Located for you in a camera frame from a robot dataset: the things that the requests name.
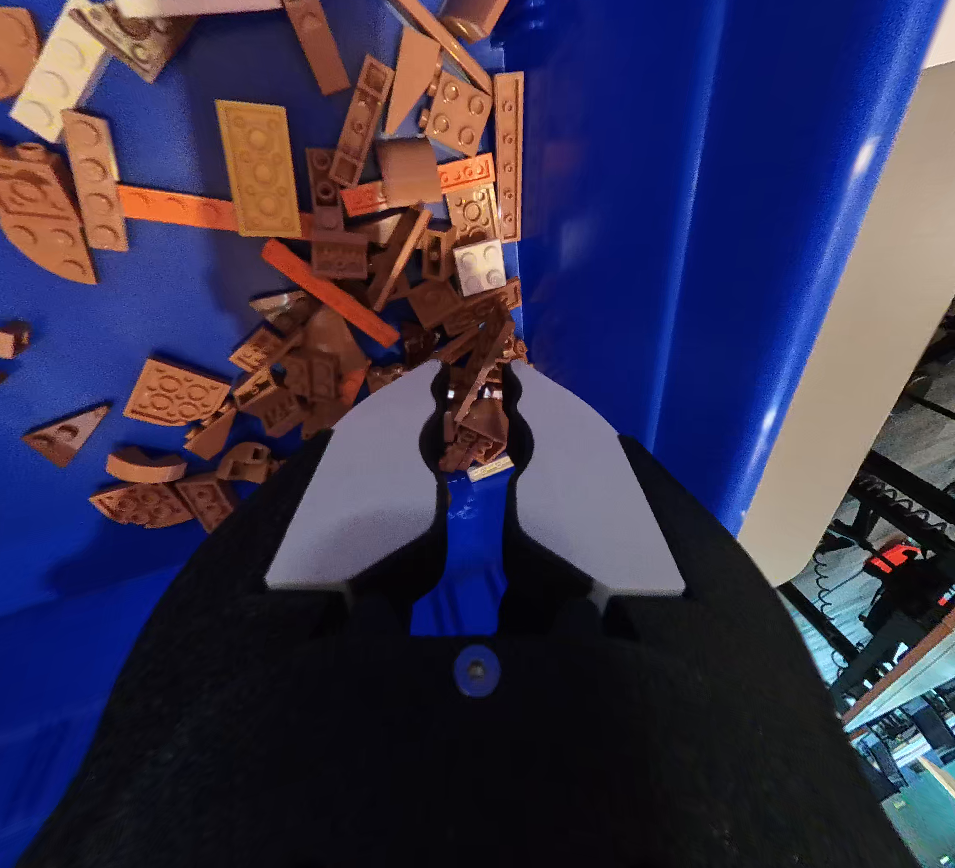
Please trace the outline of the pile of brown lego pieces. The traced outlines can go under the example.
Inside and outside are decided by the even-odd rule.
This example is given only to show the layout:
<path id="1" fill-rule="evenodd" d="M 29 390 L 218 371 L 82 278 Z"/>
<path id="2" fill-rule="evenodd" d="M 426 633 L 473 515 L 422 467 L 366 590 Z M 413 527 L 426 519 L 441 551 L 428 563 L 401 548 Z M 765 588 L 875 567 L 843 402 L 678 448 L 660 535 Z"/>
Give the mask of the pile of brown lego pieces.
<path id="1" fill-rule="evenodd" d="M 437 328 L 451 338 L 454 354 L 436 356 L 457 360 L 471 349 L 460 334 L 477 331 L 487 302 L 521 303 L 506 260 L 521 231 L 522 74 L 491 79 L 440 23 L 440 9 L 420 0 L 387 0 L 402 23 L 394 64 L 381 50 L 358 62 L 367 37 L 356 13 L 345 23 L 322 0 L 281 1 L 271 12 L 155 20 L 124 18 L 113 0 L 73 10 L 112 57 L 91 96 L 63 111 L 58 142 L 9 117 L 31 141 L 2 140 L 7 246 L 59 282 L 98 287 L 92 251 L 126 253 L 129 219 L 197 228 L 125 217 L 117 185 L 232 201 L 216 100 L 281 106 L 300 214 L 316 230 L 309 240 L 231 239 L 255 242 L 259 256 L 266 239 L 280 241 L 391 326 L 388 304 L 409 302 L 425 336 Z M 2 9 L 2 46 L 3 92 L 22 90 L 43 50 L 27 9 Z M 438 196 L 438 165 L 484 153 L 494 155 L 495 182 Z M 375 181 L 418 203 L 348 217 L 341 190 Z M 463 298 L 453 250 L 494 238 L 506 285 Z M 302 427 L 307 439 L 333 426 L 363 382 L 375 391 L 391 376 L 376 376 L 354 343 L 359 329 L 304 294 L 343 335 L 318 341 L 312 316 L 287 331 L 263 321 L 229 356 L 235 382 L 149 354 L 124 416 L 187 428 L 185 449 L 206 461 L 237 413 L 270 437 Z"/>

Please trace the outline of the white square lego plate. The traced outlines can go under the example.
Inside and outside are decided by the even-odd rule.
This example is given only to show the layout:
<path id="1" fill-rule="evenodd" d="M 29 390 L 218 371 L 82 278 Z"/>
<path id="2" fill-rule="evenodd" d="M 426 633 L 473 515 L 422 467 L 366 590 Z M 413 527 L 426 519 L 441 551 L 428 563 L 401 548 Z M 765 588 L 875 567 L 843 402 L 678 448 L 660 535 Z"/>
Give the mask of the white square lego plate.
<path id="1" fill-rule="evenodd" d="M 502 242 L 499 239 L 462 245 L 456 247 L 452 253 L 463 298 L 506 285 Z"/>

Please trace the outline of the blue plastic parts bin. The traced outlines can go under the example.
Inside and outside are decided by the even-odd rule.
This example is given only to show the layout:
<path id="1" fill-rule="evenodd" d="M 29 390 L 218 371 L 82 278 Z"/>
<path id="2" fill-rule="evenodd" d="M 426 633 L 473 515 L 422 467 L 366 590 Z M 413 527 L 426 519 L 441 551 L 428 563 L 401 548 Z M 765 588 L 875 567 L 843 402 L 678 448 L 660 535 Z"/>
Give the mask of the blue plastic parts bin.
<path id="1" fill-rule="evenodd" d="M 385 0 L 321 0 L 351 74 L 391 62 Z M 437 10 L 442 0 L 421 0 Z M 512 0 L 491 74 L 526 75 L 523 241 L 532 360 L 649 445 L 731 531 L 753 500 L 860 228 L 944 0 Z M 24 5 L 46 32 L 65 0 Z M 335 142 L 350 94 L 322 97 L 283 13 L 201 19 L 149 85 L 111 60 L 88 108 L 127 182 L 228 196 L 214 100 L 285 106 Z M 134 221 L 100 283 L 64 281 L 2 236 L 2 322 L 33 347 L 2 384 L 2 616 L 171 571 L 195 523 L 110 523 L 88 503 L 108 450 L 183 432 L 120 412 L 147 356 L 226 374 L 248 300 L 287 287 L 261 244 Z M 73 465 L 22 433 L 113 403 Z"/>

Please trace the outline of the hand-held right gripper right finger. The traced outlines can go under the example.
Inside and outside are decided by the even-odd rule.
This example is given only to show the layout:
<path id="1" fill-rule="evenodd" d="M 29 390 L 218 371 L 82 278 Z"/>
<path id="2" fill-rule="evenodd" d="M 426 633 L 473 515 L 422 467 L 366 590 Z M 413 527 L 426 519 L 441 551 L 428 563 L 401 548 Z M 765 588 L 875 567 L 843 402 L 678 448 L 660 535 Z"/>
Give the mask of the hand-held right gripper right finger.
<path id="1" fill-rule="evenodd" d="M 677 598 L 685 580 L 618 432 L 525 361 L 506 370 L 510 561 L 543 567 L 531 587 L 563 582 L 596 603 Z"/>

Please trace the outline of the yellow lego plate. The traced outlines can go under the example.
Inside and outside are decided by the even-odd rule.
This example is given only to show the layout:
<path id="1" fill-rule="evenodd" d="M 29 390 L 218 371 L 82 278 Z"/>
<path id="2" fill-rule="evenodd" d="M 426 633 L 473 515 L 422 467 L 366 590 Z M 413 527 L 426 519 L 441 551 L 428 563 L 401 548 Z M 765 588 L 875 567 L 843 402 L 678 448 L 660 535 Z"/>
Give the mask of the yellow lego plate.
<path id="1" fill-rule="evenodd" d="M 221 99 L 215 106 L 239 233 L 300 240 L 286 109 Z"/>

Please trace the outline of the white lego brick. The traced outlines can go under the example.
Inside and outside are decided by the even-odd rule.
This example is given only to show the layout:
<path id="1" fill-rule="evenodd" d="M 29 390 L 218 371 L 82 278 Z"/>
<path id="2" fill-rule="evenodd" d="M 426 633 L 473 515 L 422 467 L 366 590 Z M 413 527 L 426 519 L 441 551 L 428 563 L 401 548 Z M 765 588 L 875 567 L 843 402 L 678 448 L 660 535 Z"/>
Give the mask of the white lego brick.
<path id="1" fill-rule="evenodd" d="M 98 85 L 112 55 L 72 12 L 91 5 L 66 0 L 38 61 L 9 116 L 44 141 L 60 140 L 64 110 L 82 105 Z"/>

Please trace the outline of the orange long lego plate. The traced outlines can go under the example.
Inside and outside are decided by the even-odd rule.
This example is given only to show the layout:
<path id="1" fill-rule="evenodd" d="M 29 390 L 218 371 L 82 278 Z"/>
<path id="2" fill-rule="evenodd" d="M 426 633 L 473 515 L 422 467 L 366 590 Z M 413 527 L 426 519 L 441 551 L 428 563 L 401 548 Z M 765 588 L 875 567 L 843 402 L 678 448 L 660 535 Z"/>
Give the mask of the orange long lego plate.
<path id="1" fill-rule="evenodd" d="M 440 186 L 438 196 L 483 183 L 495 182 L 495 158 L 492 153 L 445 162 L 438 165 L 436 170 Z M 409 193 L 395 193 L 389 196 L 383 181 L 366 182 L 352 189 L 342 189 L 341 200 L 348 217 L 364 217 L 418 203 L 418 199 L 413 198 Z"/>
<path id="2" fill-rule="evenodd" d="M 316 276 L 303 259 L 280 241 L 266 239 L 261 250 L 261 258 L 300 289 L 304 289 L 313 298 L 331 307 L 382 348 L 390 348 L 399 341 L 400 333 L 397 329 L 331 280 Z"/>
<path id="3" fill-rule="evenodd" d="M 234 232 L 247 238 L 309 240 L 316 230 L 310 213 L 292 216 L 294 202 L 287 195 L 243 193 L 240 205 L 235 206 L 231 200 L 128 184 L 119 184 L 116 190 L 129 218 Z"/>

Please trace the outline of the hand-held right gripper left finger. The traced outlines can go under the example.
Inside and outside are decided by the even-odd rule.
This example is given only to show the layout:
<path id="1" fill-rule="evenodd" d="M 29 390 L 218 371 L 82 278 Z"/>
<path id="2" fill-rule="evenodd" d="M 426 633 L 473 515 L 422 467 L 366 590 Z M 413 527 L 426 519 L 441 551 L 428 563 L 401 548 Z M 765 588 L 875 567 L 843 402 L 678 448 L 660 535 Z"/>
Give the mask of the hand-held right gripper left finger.
<path id="1" fill-rule="evenodd" d="M 271 590 L 415 603 L 447 563 L 449 369 L 425 362 L 334 427 L 266 574 Z"/>

